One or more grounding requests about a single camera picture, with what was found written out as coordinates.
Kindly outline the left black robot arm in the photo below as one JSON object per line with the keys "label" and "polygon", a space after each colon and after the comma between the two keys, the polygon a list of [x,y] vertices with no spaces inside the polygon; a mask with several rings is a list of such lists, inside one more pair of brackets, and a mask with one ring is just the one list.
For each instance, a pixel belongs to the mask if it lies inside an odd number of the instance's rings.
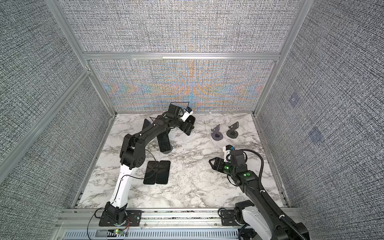
{"label": "left black robot arm", "polygon": [[162,153],[171,150],[168,138],[169,132],[178,128],[186,135],[190,135],[194,129],[196,118],[190,108],[185,110],[177,109],[175,113],[167,111],[158,115],[153,122],[145,119],[143,129],[134,134],[127,134],[124,137],[120,152],[120,173],[111,196],[106,203],[102,213],[102,220],[115,226],[124,226],[128,223],[126,208],[128,204],[128,193],[135,178],[132,176],[136,168],[143,165],[146,159],[146,146],[158,138],[159,147]]}

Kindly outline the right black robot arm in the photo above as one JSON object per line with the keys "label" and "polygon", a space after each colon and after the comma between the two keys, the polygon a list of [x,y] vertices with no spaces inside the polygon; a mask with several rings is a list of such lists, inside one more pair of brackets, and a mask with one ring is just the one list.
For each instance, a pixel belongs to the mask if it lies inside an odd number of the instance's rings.
{"label": "right black robot arm", "polygon": [[[236,221],[242,225],[239,239],[246,239],[245,228],[251,227],[260,240],[309,240],[310,234],[303,223],[296,223],[270,197],[262,184],[263,157],[249,149],[224,149],[225,157],[209,160],[211,168],[223,173],[232,184],[249,198],[235,205]],[[248,169],[247,153],[255,154],[261,161],[258,174]]]}

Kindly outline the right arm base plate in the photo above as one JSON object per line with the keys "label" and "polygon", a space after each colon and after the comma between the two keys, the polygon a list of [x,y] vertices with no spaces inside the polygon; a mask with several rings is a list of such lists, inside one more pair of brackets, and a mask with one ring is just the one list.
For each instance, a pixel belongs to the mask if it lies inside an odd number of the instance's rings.
{"label": "right arm base plate", "polygon": [[219,211],[219,215],[221,218],[222,226],[234,227],[234,226],[240,226],[241,225],[236,220],[234,210],[221,209]]}

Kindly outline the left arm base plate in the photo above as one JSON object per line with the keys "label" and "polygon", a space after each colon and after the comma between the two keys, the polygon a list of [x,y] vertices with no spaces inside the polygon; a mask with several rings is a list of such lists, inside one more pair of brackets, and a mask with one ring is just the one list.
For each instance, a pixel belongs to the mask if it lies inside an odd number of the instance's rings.
{"label": "left arm base plate", "polygon": [[125,213],[118,213],[116,217],[111,217],[106,211],[103,211],[99,227],[138,227],[142,218],[142,211],[125,211]]}

